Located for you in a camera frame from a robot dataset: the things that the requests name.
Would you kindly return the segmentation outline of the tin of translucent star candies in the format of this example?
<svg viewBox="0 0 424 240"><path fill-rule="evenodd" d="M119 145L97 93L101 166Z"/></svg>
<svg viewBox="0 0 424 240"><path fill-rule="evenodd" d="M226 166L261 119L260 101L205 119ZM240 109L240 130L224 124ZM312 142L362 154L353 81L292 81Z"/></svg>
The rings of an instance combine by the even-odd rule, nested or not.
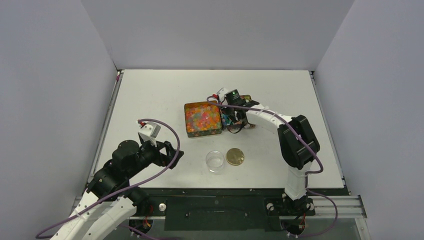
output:
<svg viewBox="0 0 424 240"><path fill-rule="evenodd" d="M189 138L219 135L223 131L219 107L207 101L186 103L184 118Z"/></svg>

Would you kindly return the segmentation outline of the clear round plastic container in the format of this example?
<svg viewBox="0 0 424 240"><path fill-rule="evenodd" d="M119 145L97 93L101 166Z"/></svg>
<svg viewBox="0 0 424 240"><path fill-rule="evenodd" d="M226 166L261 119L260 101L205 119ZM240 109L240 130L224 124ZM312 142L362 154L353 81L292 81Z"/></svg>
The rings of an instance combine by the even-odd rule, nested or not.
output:
<svg viewBox="0 0 424 240"><path fill-rule="evenodd" d="M210 172L218 173L224 168L224 155L220 151L210 151L205 157L205 163Z"/></svg>

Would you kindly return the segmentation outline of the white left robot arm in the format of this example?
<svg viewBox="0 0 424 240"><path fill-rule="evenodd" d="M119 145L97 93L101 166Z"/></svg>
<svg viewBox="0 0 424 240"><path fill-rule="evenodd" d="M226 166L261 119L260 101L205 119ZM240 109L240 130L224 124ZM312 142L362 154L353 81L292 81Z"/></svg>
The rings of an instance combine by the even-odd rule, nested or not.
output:
<svg viewBox="0 0 424 240"><path fill-rule="evenodd" d="M103 240L126 218L143 215L151 210L149 195L130 179L155 164L173 169L183 151L177 151L169 141L122 141L112 158L98 170L88 183L70 221L51 236L52 240Z"/></svg>

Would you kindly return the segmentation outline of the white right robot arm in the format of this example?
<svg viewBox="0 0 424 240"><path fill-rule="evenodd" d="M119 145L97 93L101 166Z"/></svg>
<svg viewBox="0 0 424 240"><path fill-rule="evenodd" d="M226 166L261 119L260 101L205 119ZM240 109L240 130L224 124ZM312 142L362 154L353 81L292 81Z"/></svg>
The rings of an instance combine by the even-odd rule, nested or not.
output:
<svg viewBox="0 0 424 240"><path fill-rule="evenodd" d="M308 175L324 170L317 156L321 147L308 119L304 115L277 113L255 100L241 97L236 89L221 88L215 98L231 120L257 125L278 135L282 158L288 165L282 207L289 214L296 213L302 207L301 198L307 194Z"/></svg>

